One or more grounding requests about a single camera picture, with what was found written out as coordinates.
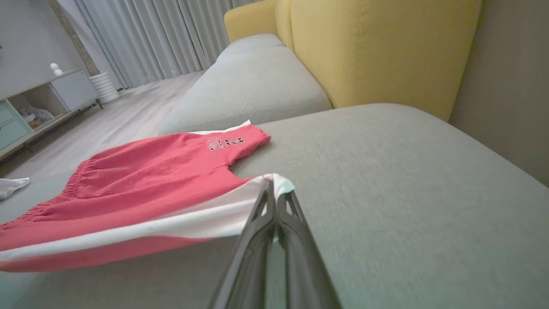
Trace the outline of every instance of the white stripe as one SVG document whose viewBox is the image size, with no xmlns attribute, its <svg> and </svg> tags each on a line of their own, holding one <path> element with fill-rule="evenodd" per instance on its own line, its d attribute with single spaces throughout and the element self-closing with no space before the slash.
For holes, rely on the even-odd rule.
<svg viewBox="0 0 549 309">
<path fill-rule="evenodd" d="M 203 239 L 238 235 L 267 180 L 274 181 L 277 197 L 294 189 L 286 178 L 267 174 L 224 195 L 148 222 L 0 251 L 0 262 L 91 249 L 146 236 Z"/>
<path fill-rule="evenodd" d="M 243 126 L 247 126 L 247 125 L 250 125 L 251 122 L 250 120 L 248 119 L 247 121 L 245 121 L 243 124 L 241 125 L 237 125 L 237 126 L 233 126 L 232 128 L 228 128 L 228 129 L 225 129 L 225 130 L 219 130 L 219 131 L 196 131 L 196 132 L 191 132 L 191 133 L 194 133 L 194 134 L 200 134 L 200 135 L 206 135 L 206 134 L 210 134 L 210 133 L 225 133 L 225 132 L 229 132 L 229 131 L 233 131 L 233 130 L 236 130 L 236 129 L 240 129 L 242 128 Z"/>
</svg>

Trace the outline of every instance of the wooden floor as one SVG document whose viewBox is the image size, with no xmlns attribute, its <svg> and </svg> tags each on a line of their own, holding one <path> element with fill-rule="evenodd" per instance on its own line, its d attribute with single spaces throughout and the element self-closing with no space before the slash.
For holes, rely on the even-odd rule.
<svg viewBox="0 0 549 309">
<path fill-rule="evenodd" d="M 1 162 L 2 178 L 31 181 L 74 170 L 80 162 L 105 149 L 156 136 L 171 108 L 204 71 L 129 89 L 121 98 L 83 115 L 22 148 Z"/>
</svg>

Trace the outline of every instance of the yellow sofa backrest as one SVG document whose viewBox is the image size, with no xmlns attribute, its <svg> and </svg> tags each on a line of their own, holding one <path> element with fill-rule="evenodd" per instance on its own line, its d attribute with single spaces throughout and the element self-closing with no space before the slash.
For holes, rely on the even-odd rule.
<svg viewBox="0 0 549 309">
<path fill-rule="evenodd" d="M 293 0 L 294 51 L 336 108 L 391 102 L 448 120 L 480 6 L 480 0 Z"/>
<path fill-rule="evenodd" d="M 278 0 L 276 4 L 276 26 L 278 38 L 290 49 L 294 49 L 292 32 L 292 2 L 293 0 Z"/>
</svg>

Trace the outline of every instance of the white vase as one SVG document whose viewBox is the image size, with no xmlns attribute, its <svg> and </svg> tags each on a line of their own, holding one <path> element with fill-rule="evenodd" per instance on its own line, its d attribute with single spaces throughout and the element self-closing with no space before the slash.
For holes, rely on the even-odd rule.
<svg viewBox="0 0 549 309">
<path fill-rule="evenodd" d="M 101 72 L 96 76 L 91 76 L 89 79 L 92 81 L 93 87 L 95 87 L 99 93 L 101 103 L 109 103 L 120 97 L 113 82 L 110 80 L 108 72 Z"/>
</svg>

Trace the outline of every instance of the light blue drawer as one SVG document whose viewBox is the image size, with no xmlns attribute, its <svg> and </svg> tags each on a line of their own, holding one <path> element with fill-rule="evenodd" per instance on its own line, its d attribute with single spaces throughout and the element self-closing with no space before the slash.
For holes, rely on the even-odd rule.
<svg viewBox="0 0 549 309">
<path fill-rule="evenodd" d="M 9 112 L 9 109 L 6 108 L 4 104 L 0 103 L 0 125 L 5 122 L 14 119 L 13 115 Z"/>
<path fill-rule="evenodd" d="M 16 120 L 0 126 L 0 150 L 9 146 L 21 137 L 27 135 L 27 130 Z"/>
</svg>

